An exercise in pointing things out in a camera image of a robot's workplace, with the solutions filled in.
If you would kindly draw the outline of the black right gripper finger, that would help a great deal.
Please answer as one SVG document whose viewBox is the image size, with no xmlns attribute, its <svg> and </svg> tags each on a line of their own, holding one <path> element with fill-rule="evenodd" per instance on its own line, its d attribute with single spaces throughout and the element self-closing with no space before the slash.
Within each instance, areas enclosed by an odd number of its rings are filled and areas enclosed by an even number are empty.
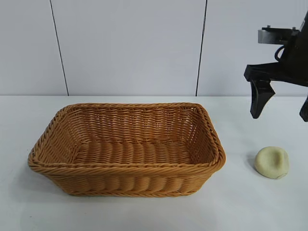
<svg viewBox="0 0 308 231">
<path fill-rule="evenodd" d="M 303 119 L 303 121 L 308 122 L 308 97 L 302 105 L 299 115 Z"/>
<path fill-rule="evenodd" d="M 266 103 L 275 95 L 275 91 L 267 80 L 252 80 L 250 84 L 252 92 L 250 113 L 253 118 L 259 118 Z"/>
</svg>

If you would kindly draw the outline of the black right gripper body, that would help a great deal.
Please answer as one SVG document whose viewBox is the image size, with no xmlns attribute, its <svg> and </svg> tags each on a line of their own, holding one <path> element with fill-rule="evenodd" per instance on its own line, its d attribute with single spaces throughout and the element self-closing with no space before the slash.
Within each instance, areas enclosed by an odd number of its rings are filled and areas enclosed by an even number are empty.
<svg viewBox="0 0 308 231">
<path fill-rule="evenodd" d="M 308 16 L 301 27 L 262 27 L 258 30 L 258 43 L 281 45 L 274 54 L 276 62 L 248 64 L 244 77 L 247 81 L 282 81 L 300 86 L 308 85 Z"/>
</svg>

